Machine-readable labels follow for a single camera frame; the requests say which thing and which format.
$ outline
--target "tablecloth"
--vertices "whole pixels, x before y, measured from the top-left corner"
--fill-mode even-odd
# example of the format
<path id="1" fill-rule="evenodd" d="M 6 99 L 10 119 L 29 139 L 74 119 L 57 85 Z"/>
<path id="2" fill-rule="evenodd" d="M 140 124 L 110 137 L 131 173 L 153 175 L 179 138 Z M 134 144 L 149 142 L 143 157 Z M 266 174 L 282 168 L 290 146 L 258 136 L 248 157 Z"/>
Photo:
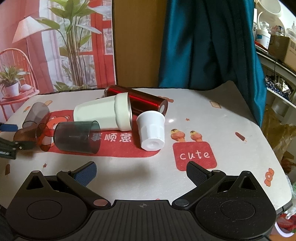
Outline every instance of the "tablecloth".
<path id="1" fill-rule="evenodd" d="M 169 101 L 165 116 L 165 146 L 160 151 L 140 148 L 137 126 L 133 131 L 102 131 L 96 155 L 61 152 L 52 143 L 49 152 L 22 153 L 16 160 L 0 159 L 0 204 L 8 207 L 32 170 L 44 175 L 74 170 L 88 161 L 97 165 L 97 176 L 88 188 L 107 198 L 170 202 L 195 187 L 186 175 L 192 160 L 208 170 L 227 175 L 251 171 L 275 209 L 291 200 L 286 176 L 270 145 L 255 123 L 246 102 L 232 81 L 209 91 L 140 88 Z M 7 123 L 22 123 L 35 102 L 47 103 L 51 112 L 47 126 L 73 121 L 76 105 L 101 98 L 103 90 L 37 95 L 26 101 Z M 13 140 L 13 133 L 0 137 Z"/>

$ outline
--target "blue gripper pad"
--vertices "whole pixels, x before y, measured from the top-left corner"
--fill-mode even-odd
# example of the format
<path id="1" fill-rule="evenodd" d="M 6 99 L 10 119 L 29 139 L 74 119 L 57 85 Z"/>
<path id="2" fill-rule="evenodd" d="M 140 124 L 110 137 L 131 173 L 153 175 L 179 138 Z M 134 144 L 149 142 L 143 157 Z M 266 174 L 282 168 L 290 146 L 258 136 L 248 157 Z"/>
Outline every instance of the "blue gripper pad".
<path id="1" fill-rule="evenodd" d="M 85 168 L 75 172 L 73 178 L 83 186 L 87 186 L 96 177 L 96 164 L 86 166 Z"/>

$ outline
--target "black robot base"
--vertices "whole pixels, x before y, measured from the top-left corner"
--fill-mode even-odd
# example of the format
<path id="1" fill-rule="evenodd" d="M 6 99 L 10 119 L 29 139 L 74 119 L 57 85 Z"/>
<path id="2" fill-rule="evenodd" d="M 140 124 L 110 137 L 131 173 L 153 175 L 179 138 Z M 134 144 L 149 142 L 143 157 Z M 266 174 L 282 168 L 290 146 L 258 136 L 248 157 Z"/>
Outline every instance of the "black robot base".
<path id="1" fill-rule="evenodd" d="M 275 209 L 249 171 L 227 176 L 194 162 L 187 176 L 197 186 L 167 200 L 108 200 L 86 188 L 96 165 L 43 176 L 33 171 L 16 193 L 6 219 L 15 241 L 269 240 Z"/>

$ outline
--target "white ceramic cup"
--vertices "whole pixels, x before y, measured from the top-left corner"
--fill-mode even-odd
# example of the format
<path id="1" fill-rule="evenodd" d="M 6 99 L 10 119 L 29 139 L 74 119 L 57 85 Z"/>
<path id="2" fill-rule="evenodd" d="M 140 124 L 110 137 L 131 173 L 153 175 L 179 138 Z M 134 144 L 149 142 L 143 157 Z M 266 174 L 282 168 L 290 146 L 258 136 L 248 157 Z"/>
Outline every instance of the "white ceramic cup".
<path id="1" fill-rule="evenodd" d="M 157 151 L 165 145 L 165 117 L 158 111 L 150 110 L 141 113 L 137 118 L 141 148 L 146 151 Z"/>
<path id="2" fill-rule="evenodd" d="M 101 130 L 131 131 L 132 113 L 128 93 L 82 103 L 75 107 L 74 121 L 97 121 Z"/>

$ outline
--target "red chair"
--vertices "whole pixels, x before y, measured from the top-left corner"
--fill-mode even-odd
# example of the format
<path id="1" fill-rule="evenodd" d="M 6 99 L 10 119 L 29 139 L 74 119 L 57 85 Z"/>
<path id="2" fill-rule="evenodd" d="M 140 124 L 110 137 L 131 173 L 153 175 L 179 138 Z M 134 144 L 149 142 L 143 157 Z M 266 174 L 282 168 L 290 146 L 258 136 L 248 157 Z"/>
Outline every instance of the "red chair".
<path id="1" fill-rule="evenodd" d="M 35 77 L 35 73 L 33 71 L 32 65 L 26 56 L 26 54 L 15 48 L 8 48 L 3 50 L 0 53 L 0 71 L 3 71 L 3 66 L 16 66 L 20 69 L 24 69 L 24 71 L 29 72 L 30 74 L 27 74 L 24 76 L 24 80 L 20 81 L 21 86 L 24 84 L 28 84 L 33 87 L 33 90 L 31 90 L 31 93 L 23 96 L 20 99 L 11 100 L 11 98 L 8 99 L 2 99 L 0 101 L 0 106 L 3 111 L 3 115 L 8 121 L 7 115 L 5 113 L 4 105 L 10 105 L 13 112 L 15 112 L 15 109 L 12 104 L 25 102 L 29 98 L 31 98 L 34 95 L 39 94 L 38 85 Z"/>

